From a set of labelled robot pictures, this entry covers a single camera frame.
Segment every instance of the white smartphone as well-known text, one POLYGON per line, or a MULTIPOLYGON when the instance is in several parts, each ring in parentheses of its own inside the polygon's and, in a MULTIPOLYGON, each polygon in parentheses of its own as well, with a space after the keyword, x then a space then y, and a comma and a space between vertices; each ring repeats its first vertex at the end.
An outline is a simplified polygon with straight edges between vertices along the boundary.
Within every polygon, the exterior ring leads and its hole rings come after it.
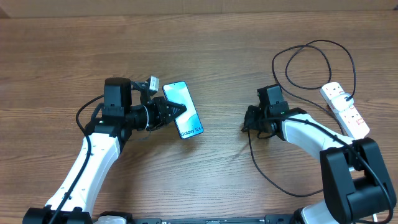
POLYGON ((163 92, 167 100, 187 107, 187 111, 175 119, 175 125, 180 137, 187 139, 202 133, 203 126, 193 104, 191 94, 189 94, 187 84, 184 81, 170 83, 163 86, 163 92))

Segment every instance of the wall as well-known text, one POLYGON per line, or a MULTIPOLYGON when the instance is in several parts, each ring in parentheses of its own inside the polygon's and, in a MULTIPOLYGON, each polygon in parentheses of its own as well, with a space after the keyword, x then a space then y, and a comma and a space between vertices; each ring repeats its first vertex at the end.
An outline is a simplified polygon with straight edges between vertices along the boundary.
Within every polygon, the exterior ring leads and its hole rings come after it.
POLYGON ((0 17, 391 10, 398 0, 0 0, 0 17))

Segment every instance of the extension cord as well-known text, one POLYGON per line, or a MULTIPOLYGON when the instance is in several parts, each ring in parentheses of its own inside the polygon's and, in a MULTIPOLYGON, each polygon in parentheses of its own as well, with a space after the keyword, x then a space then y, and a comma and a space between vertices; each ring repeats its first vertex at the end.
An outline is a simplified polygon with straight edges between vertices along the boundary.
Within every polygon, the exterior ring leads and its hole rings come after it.
POLYGON ((361 139, 370 132, 365 120, 354 106, 354 99, 346 101, 350 94, 345 93, 339 83, 327 83, 322 86, 320 92, 348 136, 361 139))

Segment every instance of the cable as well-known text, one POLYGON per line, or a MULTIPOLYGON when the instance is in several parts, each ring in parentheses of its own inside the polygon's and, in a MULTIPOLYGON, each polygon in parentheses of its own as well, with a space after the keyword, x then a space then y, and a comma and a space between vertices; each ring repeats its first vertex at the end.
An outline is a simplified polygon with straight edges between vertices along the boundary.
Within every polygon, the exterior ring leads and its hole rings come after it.
POLYGON ((365 169, 368 173, 370 173, 370 174, 372 175, 373 179, 376 181, 376 183, 378 184, 378 186, 380 186, 380 188, 381 188, 381 190, 382 190, 382 192, 383 192, 383 195, 385 196, 385 198, 386 198, 386 200, 387 200, 387 202, 388 202, 388 209, 389 209, 388 216, 387 216, 387 218, 386 218, 384 221, 381 221, 381 222, 371 222, 371 221, 366 221, 366 220, 355 220, 354 222, 356 222, 356 223, 369 223, 369 224, 373 224, 373 223, 385 224, 385 223, 388 223, 389 221, 391 221, 391 219, 392 219, 392 217, 393 217, 393 214, 394 214, 394 211, 393 211, 393 209, 392 209, 392 208, 393 208, 393 205, 392 205, 392 202, 391 202, 390 195, 389 195, 388 192, 387 192, 387 189, 385 188, 384 184, 382 184, 382 182, 381 182, 380 179, 377 177, 377 175, 374 173, 374 171, 373 171, 372 168, 369 166, 369 164, 362 158, 361 155, 359 155, 358 152, 356 152, 356 151, 354 150, 354 148, 353 148, 352 146, 350 146, 349 144, 345 143, 344 141, 342 141, 340 138, 338 138, 337 136, 333 135, 332 133, 329 133, 329 131, 327 131, 325 128, 319 126, 318 124, 312 123, 312 122, 310 122, 310 121, 308 121, 308 120, 304 121, 304 120, 296 119, 296 118, 265 118, 265 120, 268 120, 268 121, 272 121, 272 120, 277 120, 277 121, 290 120, 290 121, 296 121, 296 122, 299 122, 299 123, 309 124, 309 125, 311 125, 311 126, 317 128, 318 130, 320 130, 321 132, 323 132, 324 134, 326 134, 326 135, 329 136, 330 138, 332 138, 334 141, 336 141, 336 142, 342 144, 344 147, 346 147, 352 154, 354 154, 354 155, 356 156, 356 158, 357 158, 358 161, 361 163, 361 165, 364 166, 364 169, 365 169))
POLYGON ((324 107, 322 107, 322 106, 316 104, 315 102, 312 102, 312 101, 307 100, 307 99, 305 99, 305 98, 299 97, 299 96, 297 96, 297 95, 295 95, 295 94, 293 94, 293 93, 287 91, 287 90, 282 86, 282 84, 280 84, 278 78, 276 77, 275 65, 274 65, 274 64, 275 64, 275 59, 276 59, 280 54, 282 54, 282 53, 284 53, 284 52, 286 52, 286 51, 299 48, 299 49, 290 57, 289 61, 288 61, 287 64, 286 64, 286 68, 285 68, 285 76, 286 76, 286 79, 287 79, 292 85, 294 85, 294 86, 296 86, 296 87, 298 87, 298 88, 302 88, 302 89, 304 89, 304 90, 317 90, 317 89, 322 88, 322 86, 318 86, 318 87, 305 87, 305 86, 297 85, 297 84, 295 84, 295 83, 289 78, 289 76, 288 76, 288 74, 287 74, 287 68, 289 67, 290 62, 293 60, 293 58, 294 58, 299 52, 301 52, 305 47, 311 47, 311 48, 313 48, 313 49, 319 51, 319 52, 322 54, 323 58, 325 58, 326 63, 327 63, 327 65, 328 65, 328 69, 329 69, 329 78, 328 78, 328 81, 327 81, 326 83, 330 83, 331 74, 332 74, 332 73, 331 73, 331 67, 330 67, 329 60, 328 60, 328 58, 326 57, 325 53, 323 53, 323 51, 322 51, 321 49, 319 49, 318 47, 315 47, 315 46, 310 45, 310 44, 312 44, 312 43, 314 43, 314 42, 329 42, 329 43, 335 44, 335 45, 341 47, 341 48, 348 54, 348 57, 349 57, 349 59, 351 60, 351 64, 353 65, 354 88, 353 88, 353 93, 351 94, 351 96, 349 96, 349 97, 346 99, 346 101, 349 101, 350 99, 352 99, 352 97, 354 97, 355 89, 356 89, 356 70, 355 70, 354 59, 352 58, 350 52, 349 52, 344 46, 342 46, 341 44, 336 43, 336 42, 334 42, 334 41, 331 41, 331 40, 313 40, 313 41, 311 41, 311 42, 309 42, 309 43, 307 43, 307 44, 305 44, 305 45, 297 45, 297 46, 294 46, 294 47, 289 47, 289 48, 287 48, 287 49, 285 49, 285 50, 283 50, 283 51, 277 53, 277 54, 274 56, 274 58, 272 59, 272 74, 274 75, 274 79, 275 79, 276 83, 280 85, 281 89, 283 89, 286 93, 288 93, 289 95, 291 95, 291 96, 293 96, 293 97, 296 97, 296 98, 298 98, 298 99, 300 99, 300 100, 306 101, 307 103, 311 103, 311 104, 313 104, 313 105, 319 107, 320 109, 322 109, 326 114, 328 114, 329 116, 331 116, 331 117, 337 122, 338 126, 340 127, 341 133, 344 134, 343 127, 341 126, 340 122, 337 120, 336 116, 335 116, 333 113, 329 112, 327 109, 325 109, 324 107))
POLYGON ((252 148, 252 146, 251 146, 250 130, 248 130, 248 137, 249 137, 249 146, 250 146, 251 159, 253 160, 254 165, 256 166, 256 168, 257 168, 257 170, 260 172, 260 174, 261 174, 265 179, 267 179, 268 182, 270 182, 273 186, 275 186, 276 188, 278 188, 278 189, 279 189, 280 191, 282 191, 283 193, 288 194, 288 195, 293 196, 293 197, 309 197, 309 196, 315 195, 315 194, 320 193, 320 192, 323 191, 323 190, 317 190, 316 192, 312 192, 312 193, 309 193, 309 194, 299 195, 299 194, 290 193, 290 192, 288 192, 287 190, 284 190, 282 187, 279 187, 279 186, 278 186, 277 184, 275 184, 272 180, 270 180, 270 178, 268 178, 268 177, 260 170, 259 166, 257 165, 257 162, 256 162, 256 160, 254 159, 253 148, 252 148))
POLYGON ((62 207, 64 206, 64 204, 65 204, 65 203, 67 202, 67 200, 69 199, 70 194, 72 193, 72 191, 73 191, 73 189, 75 188, 77 182, 79 181, 81 175, 83 174, 83 171, 85 170, 85 168, 86 168, 86 166, 87 166, 88 159, 89 159, 90 156, 91 156, 91 141, 90 141, 90 137, 86 134, 85 129, 84 129, 83 126, 81 125, 81 123, 80 123, 80 121, 79 121, 79 115, 80 115, 80 113, 81 113, 88 105, 92 104, 92 102, 94 102, 94 101, 96 101, 96 100, 98 100, 98 99, 100 99, 100 98, 102 98, 102 97, 104 97, 104 95, 97 96, 96 98, 90 100, 90 101, 87 102, 85 105, 83 105, 83 106, 77 111, 77 113, 76 113, 76 123, 77 123, 77 126, 79 126, 80 130, 83 132, 83 134, 85 135, 86 140, 87 140, 87 154, 86 154, 86 159, 85 159, 83 165, 81 166, 79 173, 77 173, 77 175, 76 175, 76 177, 75 177, 75 180, 74 180, 74 181, 72 182, 72 184, 70 185, 68 191, 65 192, 65 195, 63 196, 63 199, 62 199, 60 205, 58 206, 58 208, 57 208, 56 211, 54 212, 54 214, 53 214, 51 220, 49 221, 49 224, 53 224, 53 223, 54 223, 54 221, 55 221, 55 219, 57 218, 58 214, 60 213, 62 207))

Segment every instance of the wooden table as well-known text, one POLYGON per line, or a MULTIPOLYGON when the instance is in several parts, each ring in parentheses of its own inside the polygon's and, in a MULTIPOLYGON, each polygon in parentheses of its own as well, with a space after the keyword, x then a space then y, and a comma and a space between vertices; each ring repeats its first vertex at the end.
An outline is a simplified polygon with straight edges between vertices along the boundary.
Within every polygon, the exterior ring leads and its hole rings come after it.
MULTIPOLYGON (((356 107, 397 187, 397 21, 396 11, 0 20, 0 222, 20 223, 29 207, 42 207, 59 188, 83 138, 75 113, 103 93, 108 77, 185 80, 205 132, 183 141, 171 124, 147 141, 129 142, 104 181, 95 217, 105 210, 136 218, 260 217, 321 200, 323 194, 293 198, 268 183, 240 131, 247 107, 259 102, 256 90, 275 83, 273 56, 314 39, 334 40, 352 53, 356 107)), ((332 81, 351 92, 347 55, 334 45, 317 46, 330 59, 332 81)), ((292 53, 277 59, 282 83, 326 106, 319 91, 288 85, 283 74, 292 53)), ((289 72, 305 86, 322 85, 328 75, 314 50, 298 55, 289 72)), ((138 104, 137 93, 133 98, 138 104)), ((338 130, 314 106, 285 99, 338 130)), ((253 147, 260 168, 283 188, 304 194, 322 187, 318 162, 297 146, 275 137, 255 139, 253 147)))

